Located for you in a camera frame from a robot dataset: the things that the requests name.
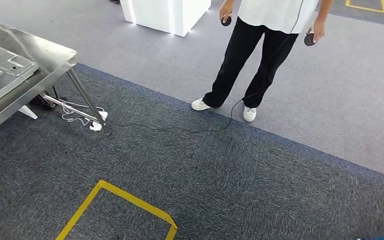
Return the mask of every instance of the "white t-shirt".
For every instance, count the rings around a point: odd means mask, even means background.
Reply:
[[[299,34],[308,30],[318,3],[319,0],[242,0],[237,15],[249,25],[264,25],[286,34]]]

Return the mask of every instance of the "hand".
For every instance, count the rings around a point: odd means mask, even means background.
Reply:
[[[219,18],[220,20],[223,21],[223,23],[226,23],[228,20],[229,16],[232,13],[233,9],[233,1],[232,0],[224,0],[223,4],[220,7],[220,12],[219,12]]]
[[[314,22],[314,37],[313,43],[317,43],[325,35],[325,20],[317,18]]]

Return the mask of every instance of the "black pants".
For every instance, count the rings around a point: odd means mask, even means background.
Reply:
[[[224,61],[212,85],[212,91],[205,94],[203,98],[205,104],[212,108],[218,108],[225,102],[239,72],[263,34],[261,63],[243,100],[248,108],[256,108],[260,105],[264,93],[273,82],[276,70],[285,61],[298,34],[273,31],[263,25],[252,26],[243,22],[239,17],[224,54]]]

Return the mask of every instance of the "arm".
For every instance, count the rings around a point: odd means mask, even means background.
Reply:
[[[325,21],[328,17],[329,8],[331,8],[333,0],[321,0],[320,12],[314,22],[314,38],[313,43],[316,43],[325,35]]]
[[[232,13],[233,2],[234,0],[224,0],[223,4],[220,7],[219,17],[220,20],[223,20],[223,23],[228,20],[229,16]]]
[[[333,0],[321,0],[320,12],[318,13],[317,18],[323,21],[328,17],[328,11],[331,8]]]

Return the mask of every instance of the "white cable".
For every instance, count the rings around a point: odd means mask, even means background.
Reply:
[[[76,120],[79,120],[79,121],[81,121],[81,124],[83,124],[83,126],[86,126],[86,125],[88,125],[91,122],[91,120],[89,120],[89,119],[87,120],[87,122],[84,122],[84,119],[80,118],[80,117],[77,117],[77,118],[74,118],[74,117],[67,118],[66,117],[66,116],[74,113],[73,111],[68,110],[66,106],[74,105],[74,106],[78,106],[78,107],[81,107],[81,108],[90,109],[89,106],[77,104],[77,103],[74,103],[74,102],[65,101],[65,100],[62,100],[62,99],[58,99],[58,100],[63,102],[62,103],[62,110],[64,111],[64,114],[61,116],[62,119],[66,120],[69,123],[74,122]],[[102,110],[102,112],[105,112],[105,110],[102,107],[97,106],[96,108]]]

